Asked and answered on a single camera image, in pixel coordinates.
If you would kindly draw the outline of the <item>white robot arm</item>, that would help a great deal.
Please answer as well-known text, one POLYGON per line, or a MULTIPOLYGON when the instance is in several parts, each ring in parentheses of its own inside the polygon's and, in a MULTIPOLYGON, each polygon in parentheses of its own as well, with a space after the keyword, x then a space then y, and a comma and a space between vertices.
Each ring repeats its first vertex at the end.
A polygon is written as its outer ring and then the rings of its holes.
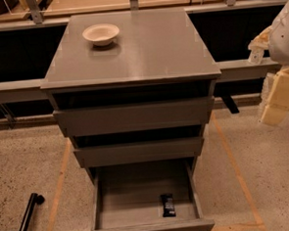
POLYGON ((289 112, 289 0, 273 23, 251 40, 247 48, 251 51, 249 63, 258 65, 268 50, 270 59, 282 66, 264 92, 266 98, 261 117, 262 123, 277 125, 289 112))

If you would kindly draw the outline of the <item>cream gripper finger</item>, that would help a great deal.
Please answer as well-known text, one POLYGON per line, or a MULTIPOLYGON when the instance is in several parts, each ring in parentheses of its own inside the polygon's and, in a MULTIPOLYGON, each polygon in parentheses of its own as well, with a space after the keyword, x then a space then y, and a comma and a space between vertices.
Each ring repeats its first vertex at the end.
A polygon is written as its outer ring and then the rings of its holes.
POLYGON ((289 113, 289 67, 266 75, 261 96, 260 122, 278 125, 289 113))
POLYGON ((249 50, 267 50, 271 26, 267 26, 258 36, 250 41, 249 50))

